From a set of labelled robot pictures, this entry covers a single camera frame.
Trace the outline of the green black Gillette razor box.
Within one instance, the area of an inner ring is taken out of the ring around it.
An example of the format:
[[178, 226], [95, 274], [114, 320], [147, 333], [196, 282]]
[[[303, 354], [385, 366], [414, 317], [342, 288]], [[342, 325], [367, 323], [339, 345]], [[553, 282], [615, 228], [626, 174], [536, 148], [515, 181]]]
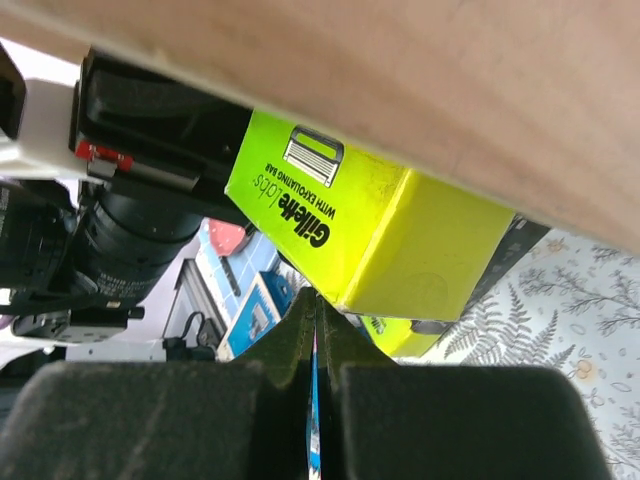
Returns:
[[[467, 301], [466, 313], [480, 301], [551, 228], [516, 214]], [[453, 325], [453, 321], [356, 316], [358, 331], [392, 358], [421, 357]]]
[[457, 319], [513, 211], [254, 111], [226, 194], [344, 313]]

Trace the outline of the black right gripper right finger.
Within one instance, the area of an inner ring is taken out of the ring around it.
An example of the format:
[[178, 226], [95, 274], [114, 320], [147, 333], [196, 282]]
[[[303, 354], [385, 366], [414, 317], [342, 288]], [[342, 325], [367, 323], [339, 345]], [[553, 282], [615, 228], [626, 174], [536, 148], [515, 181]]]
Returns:
[[315, 326], [322, 477], [395, 479], [399, 366], [321, 297]]

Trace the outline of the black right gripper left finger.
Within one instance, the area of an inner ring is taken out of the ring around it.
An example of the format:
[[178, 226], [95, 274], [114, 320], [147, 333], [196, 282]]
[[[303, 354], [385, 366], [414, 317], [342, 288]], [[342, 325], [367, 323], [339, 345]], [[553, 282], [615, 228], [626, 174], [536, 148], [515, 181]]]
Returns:
[[249, 479], [306, 479], [316, 291], [299, 291], [285, 317], [237, 362], [251, 376]]

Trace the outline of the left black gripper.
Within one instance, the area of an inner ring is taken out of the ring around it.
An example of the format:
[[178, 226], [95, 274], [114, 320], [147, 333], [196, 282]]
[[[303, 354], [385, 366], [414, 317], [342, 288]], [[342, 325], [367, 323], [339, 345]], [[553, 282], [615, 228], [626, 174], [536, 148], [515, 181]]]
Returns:
[[224, 189], [251, 115], [92, 48], [74, 86], [69, 148], [113, 193], [246, 225]]

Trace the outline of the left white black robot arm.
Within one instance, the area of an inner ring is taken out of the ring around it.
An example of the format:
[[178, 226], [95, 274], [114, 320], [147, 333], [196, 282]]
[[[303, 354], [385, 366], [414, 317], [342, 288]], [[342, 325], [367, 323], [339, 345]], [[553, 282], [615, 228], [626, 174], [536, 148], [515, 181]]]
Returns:
[[92, 342], [144, 301], [225, 194], [247, 108], [90, 50], [73, 86], [1, 56], [1, 317], [18, 337]]

